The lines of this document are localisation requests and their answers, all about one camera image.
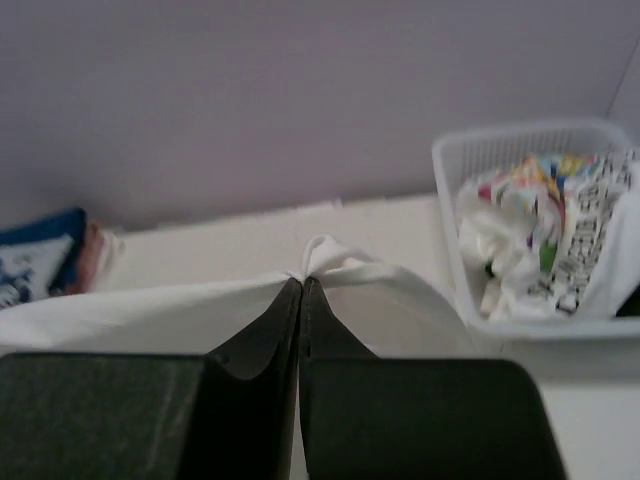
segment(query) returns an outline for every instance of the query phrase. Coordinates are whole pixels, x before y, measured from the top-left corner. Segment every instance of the gray wall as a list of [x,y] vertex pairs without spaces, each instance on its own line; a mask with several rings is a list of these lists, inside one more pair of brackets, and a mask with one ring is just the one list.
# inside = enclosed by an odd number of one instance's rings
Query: gray wall
[[620,83],[609,117],[640,141],[640,44]]
[[637,0],[5,0],[2,223],[434,189],[433,138],[604,116]]

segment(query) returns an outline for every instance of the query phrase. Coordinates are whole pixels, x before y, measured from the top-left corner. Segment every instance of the navy blue fabric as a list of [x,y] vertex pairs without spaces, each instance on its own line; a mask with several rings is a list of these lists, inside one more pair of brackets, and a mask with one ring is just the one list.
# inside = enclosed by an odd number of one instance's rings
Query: navy blue fabric
[[67,285],[76,282],[76,261],[84,244],[86,227],[87,212],[81,208],[72,208],[29,225],[0,232],[0,245],[35,243],[69,235],[73,239],[73,246],[62,263],[58,275],[49,285],[50,292],[64,291]]

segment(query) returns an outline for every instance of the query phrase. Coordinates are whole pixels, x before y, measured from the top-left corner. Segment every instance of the plastic bin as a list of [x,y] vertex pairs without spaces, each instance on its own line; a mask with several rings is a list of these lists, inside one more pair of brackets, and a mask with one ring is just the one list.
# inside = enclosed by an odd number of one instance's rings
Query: plastic bin
[[632,142],[612,123],[574,119],[514,124],[445,135],[433,145],[433,162],[449,259],[456,287],[456,309],[467,328],[493,339],[541,341],[626,339],[640,337],[640,318],[605,322],[589,319],[544,324],[518,319],[491,324],[479,314],[487,282],[484,272],[465,268],[458,249],[454,200],[464,181],[496,167],[519,163],[528,153],[590,153],[626,149]]

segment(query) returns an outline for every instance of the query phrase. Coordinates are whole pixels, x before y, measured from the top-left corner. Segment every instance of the white table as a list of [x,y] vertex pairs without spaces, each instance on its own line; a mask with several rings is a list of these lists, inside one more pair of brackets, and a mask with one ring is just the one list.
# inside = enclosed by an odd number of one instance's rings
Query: white table
[[[111,290],[241,279],[299,271],[306,242],[321,233],[453,288],[437,197],[374,200],[343,208],[289,209],[124,235],[127,253]],[[633,383],[541,384],[573,479],[640,478],[640,379]],[[294,434],[292,479],[306,478]]]

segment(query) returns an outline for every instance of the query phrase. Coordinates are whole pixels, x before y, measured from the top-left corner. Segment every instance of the brown fabric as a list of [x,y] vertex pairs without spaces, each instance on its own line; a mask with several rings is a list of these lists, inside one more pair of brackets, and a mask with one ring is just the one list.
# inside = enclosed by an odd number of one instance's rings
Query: brown fabric
[[76,263],[77,280],[65,290],[65,295],[86,293],[91,287],[100,261],[100,253],[104,246],[102,230],[97,222],[89,222],[84,234],[84,245]]

